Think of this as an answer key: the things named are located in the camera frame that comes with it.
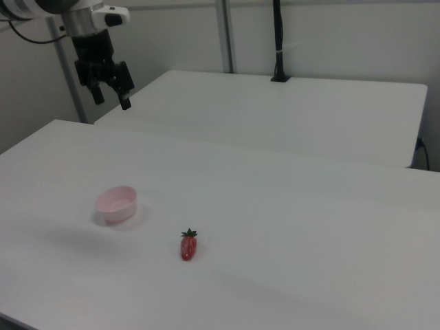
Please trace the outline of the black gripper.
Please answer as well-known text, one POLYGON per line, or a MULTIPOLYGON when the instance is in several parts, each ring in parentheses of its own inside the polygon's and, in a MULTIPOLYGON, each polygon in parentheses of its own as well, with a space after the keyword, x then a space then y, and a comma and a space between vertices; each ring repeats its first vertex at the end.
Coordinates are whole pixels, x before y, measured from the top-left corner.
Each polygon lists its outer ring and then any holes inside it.
POLYGON ((129 68, 124 61, 115 63, 112 59, 114 50, 108 30, 89 36, 71 38, 77 60, 74 65, 79 82, 88 88, 96 105, 105 99, 100 89, 100 82, 112 78, 112 88, 117 93, 122 110, 131 108, 129 99, 135 88, 129 68))

